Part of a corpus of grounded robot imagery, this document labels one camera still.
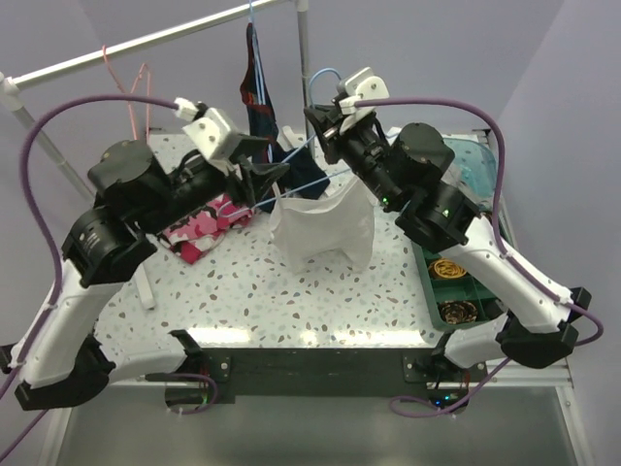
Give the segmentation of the white tank top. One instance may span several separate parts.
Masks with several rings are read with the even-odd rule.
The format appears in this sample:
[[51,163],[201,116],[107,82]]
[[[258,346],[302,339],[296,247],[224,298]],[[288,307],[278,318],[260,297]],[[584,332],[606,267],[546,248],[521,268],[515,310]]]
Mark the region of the white tank top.
[[353,270],[361,272],[373,255],[375,209],[369,190],[352,178],[322,199],[278,197],[269,228],[272,243],[296,273],[330,250],[342,252]]

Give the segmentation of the light blue wire hanger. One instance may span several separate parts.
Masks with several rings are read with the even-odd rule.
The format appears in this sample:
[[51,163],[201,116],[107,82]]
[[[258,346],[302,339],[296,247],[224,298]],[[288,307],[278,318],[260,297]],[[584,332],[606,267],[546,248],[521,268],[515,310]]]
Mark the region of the light blue wire hanger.
[[277,182],[280,194],[276,194],[276,190],[272,188],[260,201],[250,207],[235,207],[231,201],[227,201],[216,209],[217,218],[233,220],[241,215],[249,214],[255,209],[270,213],[278,197],[299,194],[311,200],[318,199],[325,192],[332,178],[348,173],[349,169],[341,169],[327,174],[310,153],[310,147],[313,143],[314,137],[310,137],[280,162],[280,165],[288,163],[290,168],[283,180]]

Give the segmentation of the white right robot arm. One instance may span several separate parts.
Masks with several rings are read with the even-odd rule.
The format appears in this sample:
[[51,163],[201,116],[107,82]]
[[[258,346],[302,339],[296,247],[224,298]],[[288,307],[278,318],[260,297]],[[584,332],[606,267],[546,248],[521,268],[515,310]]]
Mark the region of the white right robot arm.
[[304,114],[327,163],[343,161],[384,211],[397,213],[395,223],[410,240],[464,268],[507,306],[501,316],[442,336],[432,354],[439,379],[455,381],[476,363],[503,356],[541,369],[572,353],[578,344],[574,300],[587,293],[522,260],[477,204],[443,180],[455,154],[440,132],[410,123],[389,143],[374,111],[345,116],[335,106],[317,105]]

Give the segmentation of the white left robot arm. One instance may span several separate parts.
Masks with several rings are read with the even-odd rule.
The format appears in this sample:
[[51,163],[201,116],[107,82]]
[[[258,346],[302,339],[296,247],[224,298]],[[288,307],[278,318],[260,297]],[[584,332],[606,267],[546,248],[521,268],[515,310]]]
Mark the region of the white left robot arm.
[[3,349],[3,370],[19,382],[25,411],[73,408],[108,385],[150,374],[180,381],[201,369],[200,349],[183,331],[146,354],[113,361],[95,338],[95,324],[113,297],[156,252],[153,237],[227,195],[251,205],[288,171],[285,163],[253,163],[261,138],[237,134],[215,151],[194,150],[166,172],[148,144],[121,141],[88,171],[93,206],[52,248],[55,278],[47,301],[16,344]]

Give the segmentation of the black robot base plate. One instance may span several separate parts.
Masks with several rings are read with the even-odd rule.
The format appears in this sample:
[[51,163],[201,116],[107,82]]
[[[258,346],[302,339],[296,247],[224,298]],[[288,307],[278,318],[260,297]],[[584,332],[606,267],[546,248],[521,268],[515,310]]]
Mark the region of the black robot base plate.
[[203,401],[232,404],[243,396],[379,397],[408,395],[444,407],[487,375],[484,363],[448,366],[431,349],[203,349],[171,374],[146,375],[173,383],[171,407]]

